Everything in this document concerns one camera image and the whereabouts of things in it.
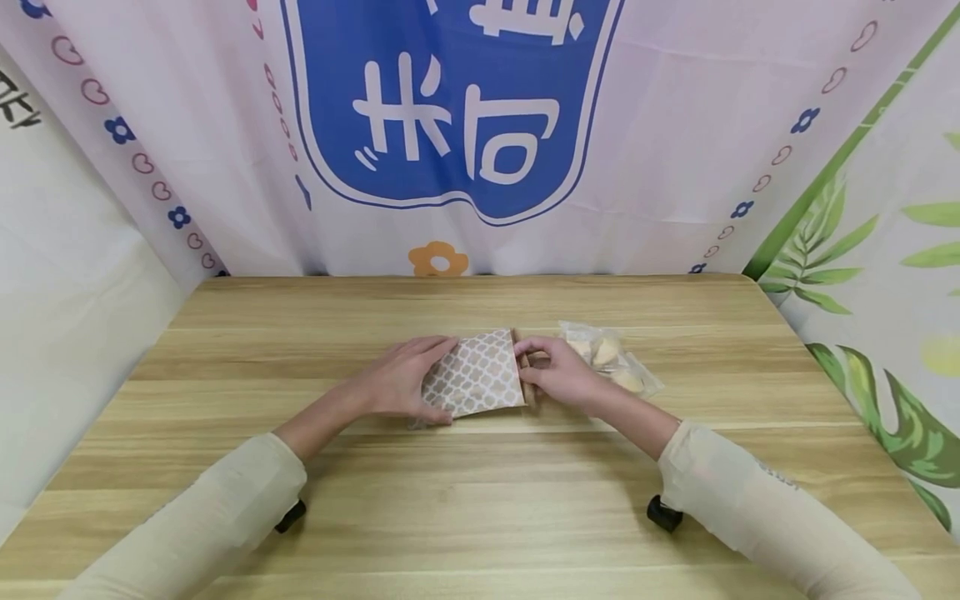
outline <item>brown and white paper bag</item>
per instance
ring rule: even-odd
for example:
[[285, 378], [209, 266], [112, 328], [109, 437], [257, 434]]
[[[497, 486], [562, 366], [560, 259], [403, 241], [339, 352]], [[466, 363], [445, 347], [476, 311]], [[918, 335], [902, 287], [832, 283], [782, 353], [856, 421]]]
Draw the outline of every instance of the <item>brown and white paper bag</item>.
[[[423, 400], [454, 419], [525, 406], [510, 329], [465, 338], [423, 379]], [[411, 428], [423, 427], [415, 421]]]

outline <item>wooden table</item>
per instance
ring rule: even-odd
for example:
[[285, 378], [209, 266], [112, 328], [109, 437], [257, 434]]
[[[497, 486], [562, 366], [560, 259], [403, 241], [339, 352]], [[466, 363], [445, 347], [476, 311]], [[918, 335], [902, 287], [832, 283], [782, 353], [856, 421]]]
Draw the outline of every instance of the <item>wooden table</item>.
[[[186, 303], [0, 550], [0, 598], [52, 598], [249, 436], [392, 343], [557, 320], [616, 327], [656, 401], [783, 471], [955, 598], [960, 550], [777, 310], [741, 276], [219, 278]], [[305, 522], [205, 598], [794, 598], [689, 519], [652, 461], [548, 402], [446, 429], [361, 421], [309, 466]]]

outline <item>clear plastic bag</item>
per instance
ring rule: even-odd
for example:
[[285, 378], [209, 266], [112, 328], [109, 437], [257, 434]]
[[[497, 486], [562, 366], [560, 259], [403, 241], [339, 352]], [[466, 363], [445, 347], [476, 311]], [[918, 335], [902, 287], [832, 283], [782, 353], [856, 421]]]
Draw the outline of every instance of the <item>clear plastic bag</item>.
[[560, 321], [560, 331], [568, 344], [594, 371], [620, 387], [648, 398], [663, 389], [663, 383], [635, 356], [623, 349], [621, 335], [615, 329], [583, 323]]

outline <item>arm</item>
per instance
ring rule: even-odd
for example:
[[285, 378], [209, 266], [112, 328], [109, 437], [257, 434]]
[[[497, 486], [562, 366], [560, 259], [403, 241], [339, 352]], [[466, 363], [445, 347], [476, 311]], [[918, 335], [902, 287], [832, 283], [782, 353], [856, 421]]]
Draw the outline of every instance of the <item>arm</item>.
[[557, 338], [516, 351], [549, 354], [520, 376], [560, 402], [607, 422], [658, 462], [663, 503], [700, 521], [728, 547], [778, 573], [813, 600], [914, 600], [895, 566], [812, 496], [742, 447], [594, 373]]
[[456, 346], [436, 336], [397, 345], [273, 433], [244, 442], [130, 532], [60, 600], [191, 598], [260, 544], [297, 503], [303, 464], [365, 415], [450, 423], [420, 398], [427, 370]]

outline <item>blue sign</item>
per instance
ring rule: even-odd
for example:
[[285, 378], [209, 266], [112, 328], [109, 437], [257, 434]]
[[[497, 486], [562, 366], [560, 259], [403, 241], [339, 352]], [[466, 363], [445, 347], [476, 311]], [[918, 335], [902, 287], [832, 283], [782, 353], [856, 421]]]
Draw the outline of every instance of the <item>blue sign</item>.
[[623, 0], [284, 0], [304, 148], [361, 204], [490, 225], [580, 179]]

